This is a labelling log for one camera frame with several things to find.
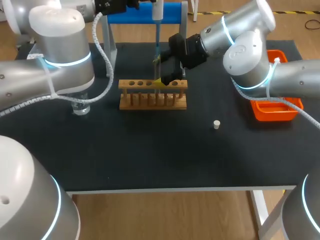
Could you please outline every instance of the yellow black floor tape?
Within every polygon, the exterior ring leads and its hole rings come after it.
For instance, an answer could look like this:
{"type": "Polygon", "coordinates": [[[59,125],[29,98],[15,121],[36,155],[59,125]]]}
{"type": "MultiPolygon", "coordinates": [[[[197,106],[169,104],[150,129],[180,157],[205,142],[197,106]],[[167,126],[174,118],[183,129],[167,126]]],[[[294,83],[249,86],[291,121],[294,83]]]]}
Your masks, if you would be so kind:
{"type": "MultiPolygon", "coordinates": [[[[198,15],[224,15],[229,14],[231,11],[200,11],[198,15]]],[[[320,11],[274,11],[273,14],[320,14],[320,11]]]]}

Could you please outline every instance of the white cable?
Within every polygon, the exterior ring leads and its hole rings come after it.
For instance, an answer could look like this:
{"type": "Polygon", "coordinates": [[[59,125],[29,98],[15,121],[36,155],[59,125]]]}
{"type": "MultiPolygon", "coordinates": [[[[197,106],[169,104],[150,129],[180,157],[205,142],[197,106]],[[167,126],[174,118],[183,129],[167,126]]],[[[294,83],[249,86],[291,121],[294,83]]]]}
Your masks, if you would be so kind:
{"type": "Polygon", "coordinates": [[[100,99],[102,99],[109,92],[109,90],[111,89],[111,86],[112,86],[112,84],[114,82],[114,70],[112,68],[111,62],[110,62],[109,58],[107,57],[107,55],[105,54],[105,52],[102,49],[102,47],[100,46],[100,43],[99,43],[99,40],[98,40],[98,37],[97,37],[97,25],[98,25],[99,20],[102,18],[102,16],[103,16],[103,14],[101,12],[98,13],[95,16],[94,21],[92,23],[93,41],[94,41],[94,44],[95,44],[96,48],[98,49],[98,51],[100,52],[100,54],[102,55],[102,57],[103,57],[103,59],[104,59],[104,61],[106,63],[107,72],[108,72],[108,75],[109,75],[109,83],[108,83],[106,89],[99,96],[96,96],[96,97],[94,97],[92,99],[78,99],[78,98],[62,96],[62,95],[58,95],[58,96],[54,96],[54,97],[52,97],[51,95],[40,96],[40,97],[33,98],[31,100],[25,101],[23,103],[20,103],[18,105],[15,105],[13,107],[10,107],[10,108],[8,108],[6,110],[1,111],[0,112],[0,117],[8,115],[8,114],[10,114],[10,113],[12,113],[12,112],[14,112],[16,110],[22,109],[22,108],[24,108],[26,106],[29,106],[31,104],[42,102],[42,101],[45,101],[45,100],[61,99],[61,100],[66,100],[66,101],[69,101],[69,102],[74,102],[74,103],[79,103],[79,104],[92,104],[92,103],[95,103],[95,102],[99,101],[100,99]]]}
{"type": "Polygon", "coordinates": [[[95,103],[95,102],[99,101],[100,99],[102,99],[111,89],[112,83],[114,82],[114,70],[112,68],[112,65],[111,65],[109,58],[105,54],[105,51],[100,46],[100,43],[99,43],[99,40],[97,37],[97,24],[102,17],[103,17],[103,14],[101,12],[99,12],[95,16],[95,18],[93,20],[93,24],[92,24],[92,37],[93,37],[93,41],[94,41],[96,48],[98,49],[98,51],[100,52],[100,54],[102,55],[102,57],[106,63],[107,72],[110,76],[109,83],[108,83],[106,89],[99,96],[96,96],[95,98],[92,98],[92,99],[78,99],[78,98],[73,98],[73,97],[69,97],[69,96],[61,96],[61,95],[59,95],[58,99],[62,99],[62,100],[66,100],[66,101],[70,101],[70,102],[74,102],[74,103],[78,103],[78,104],[92,104],[92,103],[95,103]]]}
{"type": "Polygon", "coordinates": [[[275,68],[279,63],[280,63],[280,58],[279,57],[275,58],[274,59],[274,64],[273,64],[273,66],[271,68],[271,75],[270,75],[270,78],[269,78],[269,80],[267,82],[267,85],[266,85],[266,97],[268,99],[270,99],[270,83],[271,83],[272,77],[274,75],[275,68]]]}
{"type": "Polygon", "coordinates": [[[43,67],[43,70],[45,72],[46,79],[48,81],[49,89],[50,89],[50,92],[51,92],[51,99],[56,99],[58,97],[58,94],[55,91],[55,86],[52,83],[51,74],[50,74],[50,71],[49,71],[49,69],[48,69],[48,67],[46,65],[46,62],[42,57],[38,57],[37,59],[39,59],[41,65],[43,67]]]}
{"type": "Polygon", "coordinates": [[[308,119],[313,125],[315,125],[318,129],[320,129],[320,123],[315,120],[312,116],[310,116],[308,113],[306,113],[305,111],[303,111],[301,108],[299,108],[298,106],[294,105],[293,103],[286,101],[282,98],[277,98],[277,97],[250,97],[245,95],[239,88],[238,84],[231,79],[233,82],[233,85],[235,86],[235,89],[238,91],[238,93],[244,97],[247,100],[252,100],[252,101],[273,101],[273,102],[278,102],[278,103],[283,103],[287,106],[289,106],[290,108],[293,108],[294,110],[298,111],[302,116],[304,116],[306,119],[308,119]]]}

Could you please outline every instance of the wooden floor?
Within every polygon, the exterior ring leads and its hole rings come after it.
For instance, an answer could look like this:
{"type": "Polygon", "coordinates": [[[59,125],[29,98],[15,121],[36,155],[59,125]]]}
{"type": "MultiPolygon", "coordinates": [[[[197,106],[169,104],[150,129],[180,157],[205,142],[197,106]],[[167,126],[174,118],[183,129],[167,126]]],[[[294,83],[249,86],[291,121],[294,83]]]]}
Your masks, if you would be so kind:
{"type": "MultiPolygon", "coordinates": [[[[199,11],[232,11],[247,0],[199,0],[199,11]]],[[[320,11],[319,0],[268,0],[274,11],[320,11]]],[[[220,15],[200,15],[196,23],[189,17],[188,35],[198,33],[220,15]]],[[[276,30],[270,40],[294,40],[304,59],[320,58],[320,30],[305,29],[305,22],[320,15],[275,15],[276,30]]],[[[87,35],[91,38],[91,25],[87,35]]],[[[117,42],[154,42],[153,25],[112,26],[117,42]]],[[[178,31],[163,25],[161,41],[178,31]]],[[[0,23],[0,61],[16,56],[15,36],[7,23],[0,23]]],[[[269,212],[282,191],[264,191],[269,212]]],[[[188,192],[80,195],[80,240],[254,240],[251,202],[247,193],[188,192]]],[[[279,232],[274,240],[282,240],[279,232]]]]}

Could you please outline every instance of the cable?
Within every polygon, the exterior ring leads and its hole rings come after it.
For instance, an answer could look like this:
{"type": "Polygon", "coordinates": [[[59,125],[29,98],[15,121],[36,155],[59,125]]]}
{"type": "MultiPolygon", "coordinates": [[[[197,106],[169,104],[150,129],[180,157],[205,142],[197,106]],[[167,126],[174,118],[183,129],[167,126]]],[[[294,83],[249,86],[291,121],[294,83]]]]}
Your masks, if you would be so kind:
{"type": "Polygon", "coordinates": [[[106,63],[107,72],[109,75],[109,83],[108,83],[106,89],[99,96],[96,96],[92,99],[78,99],[78,98],[73,98],[73,97],[69,97],[69,96],[62,96],[62,95],[58,95],[58,96],[54,96],[54,97],[51,95],[40,96],[40,97],[33,98],[31,100],[25,101],[23,103],[20,103],[18,105],[15,105],[13,107],[10,107],[6,110],[1,111],[0,117],[8,115],[16,110],[22,109],[22,108],[29,106],[31,104],[35,104],[35,103],[42,102],[45,100],[61,99],[61,100],[79,103],[79,104],[91,104],[91,103],[95,103],[95,102],[99,101],[100,99],[102,99],[109,92],[109,90],[111,89],[111,86],[114,82],[114,70],[112,68],[111,62],[108,59],[108,57],[105,54],[102,47],[100,46],[100,43],[99,43],[99,40],[97,37],[97,25],[98,25],[99,20],[102,18],[102,16],[103,16],[103,14],[101,12],[98,13],[95,16],[93,24],[92,24],[92,37],[93,37],[94,44],[95,44],[96,48],[98,49],[98,51],[100,52],[100,54],[102,55],[102,57],[106,63]]]}
{"type": "Polygon", "coordinates": [[[112,68],[112,65],[111,65],[109,58],[107,57],[104,50],[100,46],[100,43],[99,43],[99,40],[97,37],[97,24],[102,17],[103,17],[103,14],[101,12],[95,16],[95,18],[93,20],[93,24],[92,24],[92,36],[93,36],[93,41],[95,43],[96,48],[98,49],[98,51],[100,52],[100,54],[102,55],[102,57],[106,63],[108,74],[110,76],[109,83],[108,83],[106,89],[99,96],[96,96],[95,98],[92,98],[92,99],[78,99],[78,98],[61,96],[61,95],[59,95],[57,99],[62,99],[62,100],[66,100],[66,101],[70,101],[70,102],[74,102],[74,103],[79,103],[79,104],[92,104],[92,103],[95,103],[95,102],[99,101],[100,99],[102,99],[111,89],[111,86],[114,82],[114,70],[112,68]]]}
{"type": "Polygon", "coordinates": [[[320,24],[320,21],[316,20],[316,19],[311,19],[309,21],[306,21],[306,23],[304,24],[304,27],[308,30],[317,30],[317,29],[320,29],[320,27],[308,27],[307,24],[310,23],[310,22],[316,22],[316,23],[319,23],[320,24]]]}
{"type": "Polygon", "coordinates": [[[297,112],[299,112],[302,116],[304,116],[306,119],[308,119],[313,125],[315,125],[318,129],[320,129],[320,123],[315,120],[312,116],[310,116],[308,113],[306,113],[305,111],[303,111],[301,108],[299,108],[298,106],[294,105],[293,103],[286,101],[282,98],[278,98],[278,97],[250,97],[245,95],[239,88],[239,86],[236,84],[236,82],[232,80],[233,85],[235,86],[235,89],[238,91],[238,93],[245,99],[247,100],[252,100],[252,101],[273,101],[273,102],[278,102],[278,103],[283,103],[286,104],[287,106],[289,106],[290,108],[296,110],[297,112]]]}

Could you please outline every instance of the white cylinder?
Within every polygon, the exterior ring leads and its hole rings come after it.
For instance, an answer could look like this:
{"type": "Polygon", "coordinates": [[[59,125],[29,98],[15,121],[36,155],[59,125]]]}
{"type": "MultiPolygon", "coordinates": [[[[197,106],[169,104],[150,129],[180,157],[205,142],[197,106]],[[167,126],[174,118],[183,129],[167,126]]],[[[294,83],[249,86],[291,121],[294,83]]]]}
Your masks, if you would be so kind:
{"type": "Polygon", "coordinates": [[[76,205],[17,141],[0,136],[0,239],[77,240],[76,205]]]}
{"type": "Polygon", "coordinates": [[[164,19],[164,0],[157,0],[152,4],[152,20],[161,21],[164,19]]]}
{"type": "Polygon", "coordinates": [[[213,122],[213,127],[214,127],[214,129],[219,129],[219,127],[220,127],[220,121],[219,121],[219,120],[215,120],[215,121],[213,122]]]}

